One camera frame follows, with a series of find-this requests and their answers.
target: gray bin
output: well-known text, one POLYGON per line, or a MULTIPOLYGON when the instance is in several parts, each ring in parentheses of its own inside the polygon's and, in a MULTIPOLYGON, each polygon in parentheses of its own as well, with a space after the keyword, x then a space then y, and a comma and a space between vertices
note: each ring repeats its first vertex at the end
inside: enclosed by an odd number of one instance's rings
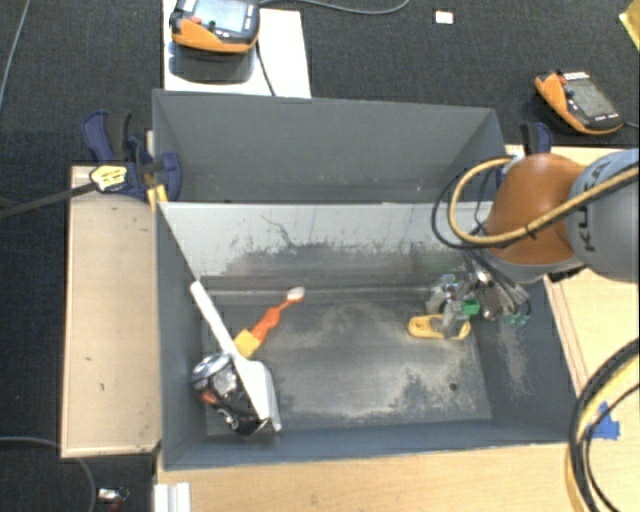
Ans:
MULTIPOLYGON (((156 92, 154 136, 185 173, 156 218, 165 469, 565 440, 575 391, 541 285, 523 327, 474 321, 462 341, 406 329, 461 264, 431 232, 432 202, 503 151, 491 110, 156 92), (306 287, 255 356, 281 433, 240 438, 194 396, 189 373, 216 349, 194 279, 232 336, 306 287)), ((460 208, 469 228, 474 207, 460 208)))

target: scratch mark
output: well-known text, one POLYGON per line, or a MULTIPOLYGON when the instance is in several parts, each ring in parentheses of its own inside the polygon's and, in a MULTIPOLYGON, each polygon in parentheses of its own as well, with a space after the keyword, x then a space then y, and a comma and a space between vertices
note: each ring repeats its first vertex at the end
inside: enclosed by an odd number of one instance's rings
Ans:
POLYGON ((277 222, 273 222, 272 220, 267 219, 264 215, 261 215, 261 217, 264 219, 264 221, 267 224, 270 224, 273 227, 278 228, 278 231, 280 232, 280 236, 284 240, 284 243, 287 244, 287 247, 289 249, 298 247, 295 243, 293 243, 293 240, 291 240, 291 237, 289 237, 289 233, 287 232, 287 230, 285 229, 285 227, 282 224, 278 224, 277 222))
POLYGON ((311 217, 311 226, 309 227, 309 243, 313 240, 313 229, 316 227, 316 214, 318 210, 313 209, 313 217, 311 217))

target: cable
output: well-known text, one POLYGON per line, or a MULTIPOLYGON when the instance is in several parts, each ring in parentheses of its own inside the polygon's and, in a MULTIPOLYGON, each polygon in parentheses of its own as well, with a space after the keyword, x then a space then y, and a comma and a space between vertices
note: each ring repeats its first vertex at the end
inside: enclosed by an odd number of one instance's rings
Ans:
POLYGON ((273 84, 269 79, 269 75, 267 74, 267 68, 264 66, 264 61, 262 60, 262 52, 260 51, 260 42, 256 42, 256 54, 258 56, 258 62, 260 62, 260 67, 262 68, 262 74, 264 75, 264 79, 267 82, 267 87, 269 87, 269 92, 271 96, 276 96, 276 92, 273 90, 273 84))
POLYGON ((607 508, 609 510, 611 510, 612 512, 620 512, 620 510, 618 508, 616 508, 611 501, 609 500, 609 498, 607 498, 607 496, 604 494, 604 492, 602 491, 602 489, 600 488, 600 486, 598 485, 598 483, 596 482, 595 476, 593 475, 593 470, 591 468, 591 456, 590 456, 590 452, 591 452, 591 441, 593 439, 593 434, 595 433, 596 427, 598 425, 600 425, 600 423, 602 423, 602 421, 611 413, 613 412, 613 410, 618 407, 618 405, 620 405, 620 403, 627 398, 629 395, 631 395, 632 393, 634 393, 635 391, 638 391, 638 389, 640 389, 640 383, 636 384, 635 386, 630 387, 629 389, 627 389, 622 395, 620 395, 611 405, 609 405, 608 407, 605 408, 604 411, 602 411, 600 413, 600 415, 596 418, 596 420, 593 422, 593 425, 591 425, 588 429, 587 432, 585 433, 585 439, 583 441, 583 444, 585 444, 584 447, 584 464, 586 466, 587 469, 587 476, 589 477, 589 482, 591 483, 591 486, 593 487, 593 490, 596 492, 596 494, 598 495, 598 497, 602 500, 602 502, 607 506, 607 508))
POLYGON ((4 210, 0 210, 0 220, 13 217, 14 215, 18 215, 20 213, 36 210, 38 208, 42 208, 43 206, 57 203, 58 201, 64 201, 66 199, 78 197, 89 192, 94 192, 95 190, 96 185, 95 183, 91 182, 86 183, 85 185, 80 185, 79 187, 72 188, 70 190, 56 192, 55 194, 41 197, 40 199, 36 199, 34 201, 29 201, 28 203, 20 203, 9 208, 5 208, 4 210))
POLYGON ((595 199, 599 198, 601 195, 611 193, 614 190, 617 190, 617 187, 624 186, 638 178, 638 166, 637 166, 638 163, 635 162, 634 164, 621 170, 621 172, 617 173, 611 178, 603 181, 602 183, 599 183, 598 185, 592 187, 591 189, 585 192, 582 192, 581 194, 571 198, 570 200, 565 201, 560 206, 552 209, 551 211, 545 213, 544 215, 541 215, 537 219, 534 219, 533 221, 529 222, 526 226, 523 226, 518 229, 514 229, 507 233, 501 233, 499 235, 484 236, 484 237, 469 235, 468 233, 465 233, 462 229, 460 229, 455 219, 456 206, 457 206, 459 197, 462 194, 462 189, 465 187, 467 183, 469 183, 469 181, 471 181, 471 179, 474 176, 480 174, 481 172, 495 165, 500 165, 500 163, 506 163, 506 162, 496 163, 496 160, 489 160, 488 162, 484 162, 472 168, 458 182, 458 184, 456 185, 453 191, 451 201, 449 201, 448 220, 449 220, 449 226, 451 227, 451 230, 455 233, 455 235, 458 238, 460 238, 464 242, 475 244, 478 247, 488 247, 494 244, 506 244, 510 242, 513 243, 523 238, 526 238, 527 236, 532 236, 533 234, 540 231, 541 229, 553 224, 554 222, 557 222, 561 218, 564 218, 566 215, 576 210, 577 208, 584 206, 586 203, 590 201, 594 201, 595 199))
POLYGON ((598 508, 591 494, 588 477, 585 474, 583 453, 580 450, 584 435, 581 435, 582 429, 580 425, 585 421, 585 412, 588 410, 593 399, 602 389, 610 385, 611 382, 622 373, 623 368, 629 367, 629 363, 639 352, 640 344, 638 338, 636 338, 605 361, 591 379, 589 379, 589 382, 587 382, 587 385, 580 393, 573 414, 571 415, 569 425, 571 469, 582 499, 591 512, 598 512, 598 508))
MULTIPOLYGON (((374 11, 374 10, 366 10, 366 9, 355 9, 355 8, 351 8, 351 7, 344 7, 342 5, 334 5, 334 4, 330 4, 327 2, 320 2, 318 0, 295 0, 296 2, 302 3, 302 4, 309 4, 309 5, 315 5, 318 7, 325 7, 326 9, 333 9, 334 11, 340 11, 340 12, 348 12, 351 14, 362 14, 362 15, 366 15, 366 16, 382 16, 385 14, 392 14, 394 12, 398 12, 401 9, 404 9, 407 5, 409 5, 409 2, 411 0, 404 0, 401 4, 396 5, 395 7, 391 7, 389 9, 382 9, 379 11, 374 11)), ((262 0, 261 2, 258 2, 258 5, 260 7, 266 7, 267 5, 272 5, 272 4, 283 4, 286 3, 286 0, 262 0)))
POLYGON ((499 286, 504 293, 509 297, 509 300, 518 307, 517 316, 529 316, 531 314, 531 300, 529 294, 524 290, 519 289, 518 285, 514 283, 509 277, 500 272, 497 268, 491 265, 486 259, 474 250, 464 251, 469 257, 473 258, 476 263, 486 270, 493 279, 494 283, 499 286))
MULTIPOLYGON (((59 450, 61 448, 58 443, 54 443, 53 441, 30 436, 4 436, 0 437, 0 444, 1 443, 37 444, 40 446, 46 446, 48 448, 55 448, 56 450, 59 450)), ((91 496, 91 498, 89 499, 89 508, 87 510, 89 512, 93 512, 96 507, 96 481, 93 477, 93 473, 84 460, 75 457, 71 460, 77 462, 87 475, 87 480, 89 481, 89 496, 91 496)))
POLYGON ((22 10, 22 17, 20 18, 20 24, 18 25, 18 29, 16 30, 16 36, 13 39, 13 46, 11 47, 11 51, 9 52, 7 65, 4 68, 2 85, 0 85, 0 112, 2 112, 2 102, 4 100, 4 90, 5 90, 5 87, 7 86, 7 79, 9 78, 9 70, 11 69, 11 64, 13 64, 13 56, 16 53, 16 48, 18 46, 18 39, 20 39, 20 35, 22 34, 22 27, 24 27, 24 22, 27 19, 27 13, 29 12, 30 3, 31 3, 31 0, 27 0, 24 4, 24 9, 22 10))
POLYGON ((491 173, 487 173, 483 176, 482 183, 480 183, 480 190, 478 191, 479 197, 478 197, 478 201, 476 202, 476 209, 473 211, 473 219, 476 221, 476 224, 478 226, 484 224, 483 222, 480 221, 480 219, 478 219, 478 212, 480 211, 480 205, 484 200, 484 194, 487 189, 487 184, 489 183, 489 178, 491 177, 491 174, 497 172, 499 169, 500 167, 494 167, 491 173))
POLYGON ((640 374, 640 359, 638 357, 629 359, 620 369, 613 375, 607 383, 593 396, 590 403, 582 414, 582 420, 578 424, 578 433, 583 435, 589 425, 589 418, 593 418, 598 413, 598 404, 602 403, 612 389, 617 389, 621 382, 625 382, 630 375, 640 374))
MULTIPOLYGON (((509 155, 499 156, 496 158, 492 158, 491 160, 487 160, 480 165, 484 165, 485 166, 484 169, 489 169, 491 167, 497 167, 497 166, 509 163, 512 159, 513 157, 509 155)), ((458 250, 481 249, 485 246, 479 245, 479 244, 451 242, 444 237, 444 235, 440 231, 440 228, 438 228, 437 216, 438 216, 438 210, 440 209, 440 205, 444 202, 444 198, 449 192, 449 189, 451 189, 455 184, 455 182, 458 181, 459 179, 460 179, 459 175, 451 178, 449 182, 444 186, 444 188, 440 191, 440 194, 436 198, 436 201, 433 204, 433 210, 431 210, 431 231, 440 242, 442 242, 444 245, 446 245, 450 249, 458 249, 458 250)))

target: bin floor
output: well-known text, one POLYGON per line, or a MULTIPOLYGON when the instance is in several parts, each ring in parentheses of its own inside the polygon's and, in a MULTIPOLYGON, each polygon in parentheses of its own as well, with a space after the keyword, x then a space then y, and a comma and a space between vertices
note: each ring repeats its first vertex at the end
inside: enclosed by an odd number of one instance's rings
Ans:
MULTIPOLYGON (((232 335, 264 307, 226 306, 232 335)), ((473 334, 465 340, 411 336, 420 301, 296 304, 283 311, 254 355, 271 370, 283 428, 340 428, 489 419, 473 334)), ((210 334, 205 352, 215 350, 210 334)), ((228 434, 210 410, 210 435, 228 434)))

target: black carpet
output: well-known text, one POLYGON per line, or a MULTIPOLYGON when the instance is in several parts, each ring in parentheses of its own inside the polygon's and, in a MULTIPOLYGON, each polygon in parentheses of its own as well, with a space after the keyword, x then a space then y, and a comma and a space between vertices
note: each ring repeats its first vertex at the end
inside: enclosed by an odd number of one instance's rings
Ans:
MULTIPOLYGON (((345 0, 382 7, 391 1, 345 0)), ((316 97, 495 108, 506 142, 519 124, 547 120, 533 78, 549 68, 591 71, 638 122, 638 51, 618 21, 629 0, 413 0, 385 17, 301 6, 316 97), (454 25, 434 25, 434 8, 454 25)), ((23 0, 0 6, 0 68, 23 0)), ((0 112, 0 197, 27 201, 68 184, 88 158, 79 124, 92 111, 129 109, 133 133, 151 126, 162 84, 158 0, 32 0, 0 112)), ((638 131, 564 134, 556 144, 638 145, 638 131)), ((0 221, 0 436, 59 438, 65 283, 65 205, 0 221)), ((148 510, 150 456, 90 460, 97 485, 132 489, 126 510, 148 510)), ((82 472, 45 448, 0 446, 3 511, 84 510, 82 472)))

